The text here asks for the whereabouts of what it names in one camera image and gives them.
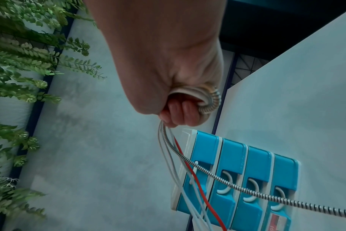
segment hand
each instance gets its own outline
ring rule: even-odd
[[[94,0],[87,2],[112,52],[122,87],[136,111],[168,127],[208,119],[197,99],[168,97],[174,86],[218,86],[223,58],[218,41],[224,0]]]

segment red wire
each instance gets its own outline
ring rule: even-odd
[[[179,152],[180,152],[181,154],[183,154],[182,149],[181,149],[181,147],[179,146],[179,144],[178,144],[178,142],[177,142],[177,140],[176,140],[175,137],[174,137],[174,142],[176,143]],[[202,190],[201,184],[200,184],[200,182],[198,181],[198,178],[197,178],[195,172],[192,170],[191,166],[190,166],[187,162],[185,162],[185,163],[186,163],[186,165],[187,165],[189,171],[191,172],[193,178],[195,179],[195,181],[196,181],[196,183],[197,183],[197,186],[198,186],[198,189],[199,189],[199,191],[200,191],[200,194],[201,194],[201,196],[202,196],[202,198],[203,198],[205,204],[207,205],[208,209],[211,211],[211,213],[214,215],[214,217],[216,218],[216,220],[219,222],[219,224],[220,224],[222,230],[223,230],[223,231],[227,231],[227,229],[226,229],[224,223],[222,222],[221,218],[219,217],[219,215],[216,213],[216,211],[214,210],[214,208],[212,208],[212,206],[211,206],[210,203],[208,202],[208,200],[207,200],[207,198],[206,198],[206,195],[205,195],[205,193],[204,193],[203,190]]]

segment white hook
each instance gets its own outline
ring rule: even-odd
[[[196,174],[197,173],[197,168],[193,167],[193,172]]]
[[[233,178],[231,177],[231,175],[227,172],[227,171],[222,171],[222,173],[224,173],[226,176],[227,176],[227,178],[229,179],[228,181],[230,182],[230,183],[233,183]],[[226,193],[228,193],[229,191],[230,191],[230,187],[228,186],[228,187],[226,187],[225,189],[221,189],[221,190],[217,190],[217,194],[219,194],[219,195],[224,195],[224,194],[226,194]]]
[[[275,190],[279,191],[282,198],[286,198],[286,195],[284,194],[284,191],[280,187],[275,187]],[[283,208],[284,204],[278,204],[276,206],[271,206],[271,210],[273,211],[280,211]]]
[[[248,181],[252,182],[254,184],[255,191],[259,192],[259,185],[258,185],[258,183],[255,180],[253,180],[252,178],[248,178]],[[255,196],[244,197],[243,201],[245,201],[247,203],[251,203],[251,202],[255,201],[256,199],[257,199],[257,197],[255,197]]]

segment concrete floor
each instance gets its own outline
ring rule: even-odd
[[[47,193],[31,204],[48,217],[8,219],[5,230],[185,230],[188,215],[170,210],[173,183],[157,144],[159,119],[129,104],[97,28],[76,20],[70,36],[90,44],[89,58],[108,78],[59,69],[65,74],[55,76],[50,93],[62,102],[45,104],[35,132],[41,149],[29,154],[19,183]],[[225,78],[232,56],[224,51]],[[211,133],[214,119],[197,129]]]

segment spiral metal wire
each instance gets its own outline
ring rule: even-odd
[[[221,95],[220,95],[219,91],[216,88],[214,88],[214,87],[205,86],[203,88],[206,89],[210,93],[212,100],[211,100],[211,103],[209,105],[198,107],[198,110],[199,110],[199,112],[201,114],[209,114],[209,113],[213,112],[214,110],[216,110],[219,107],[219,105],[221,103]],[[329,207],[329,206],[321,206],[321,205],[317,205],[317,204],[305,203],[305,202],[295,201],[295,200],[291,200],[291,199],[287,199],[287,198],[281,198],[281,197],[278,197],[278,196],[273,196],[273,195],[268,195],[268,194],[256,192],[254,190],[250,190],[248,188],[243,188],[243,187],[235,185],[235,184],[233,184],[231,182],[228,182],[227,180],[225,180],[223,178],[220,178],[219,176],[215,175],[214,173],[208,171],[204,167],[194,163],[193,161],[191,161],[190,159],[185,157],[169,141],[169,138],[167,136],[166,127],[165,127],[164,124],[163,124],[162,130],[163,130],[163,137],[164,137],[164,140],[165,140],[166,144],[168,145],[168,147],[170,149],[173,150],[174,153],[176,153],[179,156],[179,158],[181,158],[184,162],[188,163],[189,165],[192,165],[193,167],[197,168],[199,171],[202,171],[206,175],[214,178],[218,182],[220,182],[220,183],[222,183],[222,184],[224,184],[224,185],[226,185],[226,186],[228,186],[230,188],[233,188],[233,189],[235,189],[237,191],[240,191],[242,193],[248,194],[250,196],[255,196],[255,197],[260,198],[260,199],[264,199],[264,200],[268,200],[268,201],[284,204],[284,205],[287,205],[287,206],[292,206],[292,207],[296,207],[296,208],[300,208],[300,209],[306,209],[306,210],[310,210],[310,211],[315,211],[315,212],[319,212],[319,213],[324,213],[324,214],[334,215],[334,216],[337,216],[337,217],[344,217],[344,218],[346,218],[346,209],[336,209],[336,208]]]

